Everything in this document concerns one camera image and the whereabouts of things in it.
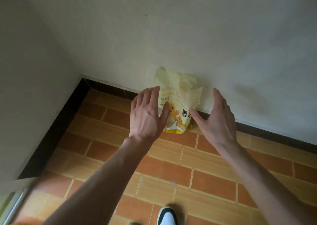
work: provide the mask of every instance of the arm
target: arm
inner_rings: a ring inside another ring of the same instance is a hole
[[[303,204],[271,173],[255,161],[236,140],[236,122],[220,92],[214,89],[208,120],[191,109],[206,139],[236,171],[243,185],[271,225],[317,224]]]
[[[168,103],[159,117],[158,93],[159,87],[146,89],[133,100],[129,137],[44,225],[109,223],[131,176],[165,127]]]

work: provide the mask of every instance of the sneaker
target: sneaker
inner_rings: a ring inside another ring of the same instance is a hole
[[[178,225],[175,211],[170,207],[162,207],[158,214],[157,225]]]

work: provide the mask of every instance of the baseboard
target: baseboard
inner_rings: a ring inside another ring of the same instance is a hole
[[[28,163],[22,170],[18,179],[39,176],[50,157],[52,156],[55,148],[57,147],[60,139],[67,130],[68,125],[73,120],[81,103],[84,101],[90,87],[85,79],[81,79],[69,99],[57,115],[53,124],[43,137],[39,146],[34,151]]]
[[[111,95],[115,95],[121,98],[133,100],[138,94],[132,91],[127,91],[121,88],[117,88],[114,86],[106,85],[104,83],[100,83],[97,81],[85,79],[89,84],[90,88],[105,92]],[[198,111],[199,114],[204,118],[208,119],[209,114],[205,112]],[[261,137],[270,141],[278,142],[287,146],[295,147],[300,150],[308,151],[311,153],[317,154],[317,146],[311,143],[303,142],[294,138],[290,138],[287,136],[283,136],[280,134],[276,134],[270,131],[262,130],[256,127],[252,127],[249,125],[245,125],[237,122],[237,131],[241,131],[250,135],[254,135],[257,137]]]

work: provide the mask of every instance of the plastic bag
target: plastic bag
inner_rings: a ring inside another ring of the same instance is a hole
[[[165,102],[169,102],[170,115],[164,132],[184,133],[191,121],[189,109],[195,109],[200,102],[202,87],[191,90],[197,83],[195,77],[160,68],[156,70],[155,85],[159,85],[159,115]]]

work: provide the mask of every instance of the floor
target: floor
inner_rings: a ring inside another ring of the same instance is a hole
[[[118,150],[131,101],[91,90],[16,222],[41,224]],[[156,224],[170,202],[187,225],[267,224],[236,174],[199,128],[163,133],[132,176],[110,221]],[[317,155],[238,132],[238,141],[317,215]]]

